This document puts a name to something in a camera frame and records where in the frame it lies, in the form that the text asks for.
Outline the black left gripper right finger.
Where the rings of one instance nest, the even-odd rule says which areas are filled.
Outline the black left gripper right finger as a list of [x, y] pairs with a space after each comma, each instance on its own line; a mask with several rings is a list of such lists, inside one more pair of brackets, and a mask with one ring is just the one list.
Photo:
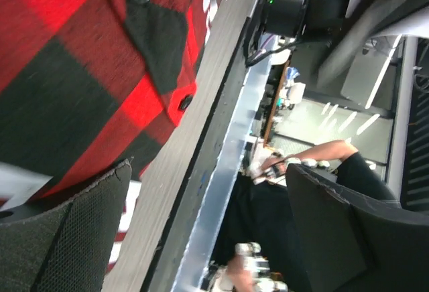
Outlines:
[[428, 216], [291, 164], [286, 184], [313, 291], [427, 291]]

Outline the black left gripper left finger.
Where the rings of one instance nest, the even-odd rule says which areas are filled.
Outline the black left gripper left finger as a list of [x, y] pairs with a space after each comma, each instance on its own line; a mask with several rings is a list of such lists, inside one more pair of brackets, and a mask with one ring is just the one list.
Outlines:
[[1, 212], [2, 291], [100, 291], [131, 179], [98, 177]]

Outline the red black plaid shirt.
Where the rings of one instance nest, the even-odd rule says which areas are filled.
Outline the red black plaid shirt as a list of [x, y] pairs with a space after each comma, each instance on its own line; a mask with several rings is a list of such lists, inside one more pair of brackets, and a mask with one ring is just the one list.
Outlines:
[[130, 159], [131, 188], [192, 102], [212, 0], [1, 0], [1, 205]]

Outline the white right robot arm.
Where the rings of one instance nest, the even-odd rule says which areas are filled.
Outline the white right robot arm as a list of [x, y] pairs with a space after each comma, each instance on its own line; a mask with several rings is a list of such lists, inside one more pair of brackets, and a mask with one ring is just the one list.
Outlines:
[[351, 14], [350, 0], [265, 0], [260, 30], [298, 42], [340, 41], [365, 26], [366, 38], [403, 34], [394, 26], [428, 5], [428, 0], [360, 0]]

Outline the person in black shirt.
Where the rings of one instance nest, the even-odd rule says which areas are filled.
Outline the person in black shirt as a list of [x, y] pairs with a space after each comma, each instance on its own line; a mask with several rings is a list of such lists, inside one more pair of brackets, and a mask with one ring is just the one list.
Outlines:
[[[238, 175], [231, 193], [212, 254], [214, 262], [221, 267], [218, 283], [226, 290], [253, 290], [252, 274], [245, 270], [243, 258], [237, 255], [235, 247], [239, 243], [256, 242], [270, 269], [282, 276], [289, 289], [311, 291], [287, 188], [266, 175], [269, 168], [284, 175], [288, 159], [278, 153], [263, 157], [252, 165], [249, 175]], [[338, 160], [340, 164], [333, 171], [338, 184], [394, 207], [400, 206], [359, 150], [346, 141], [315, 145], [291, 154], [290, 158]]]

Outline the aluminium table frame rail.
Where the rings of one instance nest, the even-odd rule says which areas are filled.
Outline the aluminium table frame rail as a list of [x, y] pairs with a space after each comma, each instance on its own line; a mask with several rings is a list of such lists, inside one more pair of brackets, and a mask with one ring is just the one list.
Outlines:
[[172, 286], [166, 291], [200, 290], [270, 68], [270, 61], [264, 60], [250, 68], [245, 76], [180, 266]]

